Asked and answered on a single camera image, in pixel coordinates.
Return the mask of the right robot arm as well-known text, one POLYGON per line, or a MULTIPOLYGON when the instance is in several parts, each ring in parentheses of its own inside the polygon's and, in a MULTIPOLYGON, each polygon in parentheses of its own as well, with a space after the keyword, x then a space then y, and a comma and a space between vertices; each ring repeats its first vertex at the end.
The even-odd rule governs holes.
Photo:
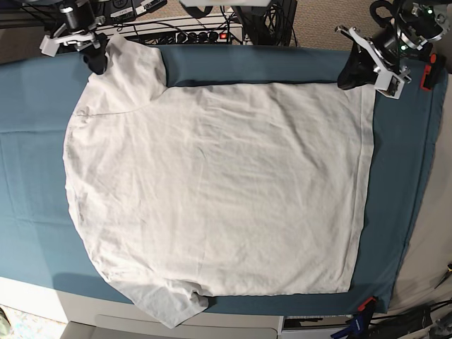
POLYGON ((62 24, 42 38, 43 55, 56 56, 60 46, 72 46, 83 56, 88 68, 97 75, 107 69, 107 36, 97 29, 105 23, 104 16, 96 16, 90 1, 24 1, 28 6, 56 5, 62 24))

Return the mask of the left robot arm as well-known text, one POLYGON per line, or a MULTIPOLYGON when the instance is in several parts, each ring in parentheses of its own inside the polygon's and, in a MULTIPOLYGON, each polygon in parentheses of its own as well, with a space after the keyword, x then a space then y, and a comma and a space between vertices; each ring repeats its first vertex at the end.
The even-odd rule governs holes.
POLYGON ((432 90, 446 65, 446 57, 432 49, 451 29, 449 5, 450 1, 374 1, 369 12, 380 32, 364 37, 356 27, 337 26, 336 32, 353 41, 338 87, 373 85, 382 95, 398 99, 411 82, 405 60, 413 59, 426 63, 420 87, 432 90))

